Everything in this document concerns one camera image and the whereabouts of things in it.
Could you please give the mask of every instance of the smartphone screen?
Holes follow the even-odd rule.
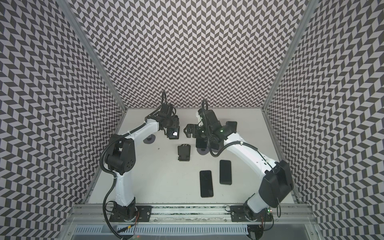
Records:
[[[213,197],[212,173],[210,170],[200,171],[200,196]]]
[[[232,169],[229,160],[220,160],[220,184],[232,184]]]

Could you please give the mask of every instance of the patterned wall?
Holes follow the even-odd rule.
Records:
[[[262,106],[308,0],[69,0],[128,107]]]
[[[0,12],[0,239],[52,238],[122,111],[53,0]]]
[[[320,0],[268,110],[327,239],[384,239],[383,9]]]

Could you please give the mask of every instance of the table surface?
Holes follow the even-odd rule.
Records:
[[[129,109],[119,134],[124,134],[141,125],[144,117],[153,110]],[[258,191],[260,180],[241,159],[229,151],[223,151],[215,158],[210,154],[200,155],[194,138],[187,138],[183,129],[188,123],[196,124],[197,109],[178,109],[180,138],[169,140],[163,131],[155,133],[152,144],[135,143],[136,164],[132,169],[133,192],[140,204],[243,204]],[[214,109],[221,124],[237,121],[237,132],[260,152],[278,160],[272,139],[265,124],[261,109]],[[178,161],[177,146],[190,144],[189,162]],[[232,185],[219,183],[219,162],[232,163]],[[211,170],[214,196],[200,196],[200,175],[202,170]],[[112,185],[113,177],[101,172],[88,203],[102,203]],[[108,200],[114,200],[114,190]],[[294,203],[289,194],[282,203]]]

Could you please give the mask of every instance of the wall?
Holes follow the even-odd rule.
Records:
[[[126,105],[261,107],[308,0],[70,0]]]
[[[383,8],[321,0],[268,109],[326,239],[383,239]]]
[[[0,238],[53,238],[122,111],[53,0],[0,12]]]

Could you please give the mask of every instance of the gray round disc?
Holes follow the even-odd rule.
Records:
[[[151,134],[150,136],[148,136],[146,139],[143,140],[143,143],[151,144],[155,141],[155,139],[156,139],[156,136]]]
[[[205,155],[205,154],[209,153],[209,149],[208,148],[196,148],[196,149],[197,149],[197,152],[200,155]]]

